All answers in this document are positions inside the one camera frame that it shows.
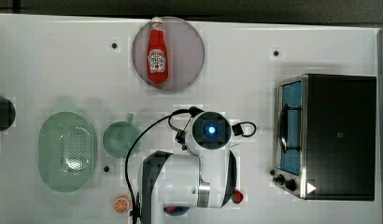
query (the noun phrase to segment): colander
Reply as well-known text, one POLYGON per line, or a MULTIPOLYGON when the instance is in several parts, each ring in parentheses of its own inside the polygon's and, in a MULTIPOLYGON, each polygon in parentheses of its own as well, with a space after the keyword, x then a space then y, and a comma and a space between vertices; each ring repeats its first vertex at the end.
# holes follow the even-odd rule
POLYGON ((49 117, 39 133, 39 173, 52 189, 71 192, 91 178, 96 164, 92 126, 73 112, 49 117))

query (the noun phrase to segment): ketchup bottle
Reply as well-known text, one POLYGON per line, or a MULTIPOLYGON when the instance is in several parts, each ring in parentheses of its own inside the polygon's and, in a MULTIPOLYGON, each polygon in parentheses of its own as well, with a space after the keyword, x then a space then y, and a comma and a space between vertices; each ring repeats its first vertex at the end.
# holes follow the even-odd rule
POLYGON ((163 21, 158 17, 151 20, 147 66, 148 77, 152 82, 161 83, 168 79, 168 57, 164 42, 163 21))

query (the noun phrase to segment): black wire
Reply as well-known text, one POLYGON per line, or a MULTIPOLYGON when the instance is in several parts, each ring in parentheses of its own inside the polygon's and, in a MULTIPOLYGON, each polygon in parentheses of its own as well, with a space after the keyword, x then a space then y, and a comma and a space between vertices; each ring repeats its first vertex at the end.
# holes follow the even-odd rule
POLYGON ((175 132, 177 132, 177 133, 181 133, 182 130, 180 130, 179 128, 177 128, 177 127, 175 127, 174 125, 172 125, 171 120, 172 120, 172 116, 170 116, 170 117, 168 118, 168 125, 169 125, 169 127, 170 127, 172 130, 174 130, 175 132))
POLYGON ((253 122, 250 122, 250 121, 244 121, 244 122, 240 122, 240 123, 238 123, 238 124, 250 124, 250 125, 252 125, 253 126, 253 132, 251 133, 251 134, 242 134, 241 136, 243 136, 243 137, 251 137, 253 134, 255 134, 256 133, 256 130, 257 130, 257 128, 256 128, 256 124, 254 124, 253 122))
POLYGON ((127 186, 128 186, 128 189, 130 190, 130 194, 131 194, 131 200, 133 201, 133 223, 136 224, 136 221, 137 221, 137 215, 139 213, 138 209, 139 207, 137 207, 136 205, 136 201, 135 201, 135 196, 134 196, 134 192, 133 192, 133 188, 131 187, 131 183, 130 183, 130 179, 128 178, 128 160, 130 159, 130 155, 131 155, 131 152, 133 151, 136 143, 139 141, 139 139, 142 138, 142 136, 148 132, 148 130, 150 130, 152 127, 154 127, 155 125, 157 125, 158 123, 162 122, 163 120, 165 119, 168 119, 170 118, 172 115, 168 115, 168 116, 165 116, 164 118, 162 119, 159 119, 157 120, 156 122, 154 122, 153 124, 151 124, 150 126, 148 126, 148 128, 142 132, 137 138, 136 140, 134 141, 133 145, 130 147, 130 150, 128 151, 128 154, 125 158, 125 164, 124 164, 124 167, 125 167, 125 181, 127 182, 127 186))

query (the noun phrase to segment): table surface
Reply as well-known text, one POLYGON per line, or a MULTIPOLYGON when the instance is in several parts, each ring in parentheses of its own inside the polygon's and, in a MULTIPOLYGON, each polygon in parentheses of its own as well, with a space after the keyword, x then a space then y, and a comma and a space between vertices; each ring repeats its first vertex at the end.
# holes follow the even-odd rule
MULTIPOLYGON (((0 95, 17 110, 12 127, 0 133, 1 224, 126 223, 127 215, 112 208, 128 189, 123 160, 103 148, 106 127, 131 112, 144 130, 190 105, 258 125, 252 138, 233 147, 246 198, 222 209, 191 209, 166 223, 381 223, 379 144, 373 202, 299 200, 275 187, 269 175, 276 84, 305 73, 377 76, 377 29, 191 21, 205 42, 205 65, 186 90, 164 92, 145 83, 132 63, 134 37, 146 22, 0 14, 0 95), (117 49, 110 47, 113 41, 117 49), (98 160, 84 188, 58 193, 38 173, 37 140, 43 122, 70 105, 92 124, 98 160)), ((129 164, 134 186, 139 164, 151 152, 181 153, 173 139, 165 123, 143 138, 129 164)))

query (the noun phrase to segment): orange slice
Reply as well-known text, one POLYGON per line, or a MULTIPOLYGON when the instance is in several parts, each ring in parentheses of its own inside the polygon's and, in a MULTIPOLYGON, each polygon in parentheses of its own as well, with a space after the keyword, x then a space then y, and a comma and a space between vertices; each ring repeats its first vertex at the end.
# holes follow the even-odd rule
POLYGON ((127 195, 121 195, 115 199, 115 202, 113 203, 113 207, 115 208, 116 212, 123 213, 130 209, 130 200, 127 195))

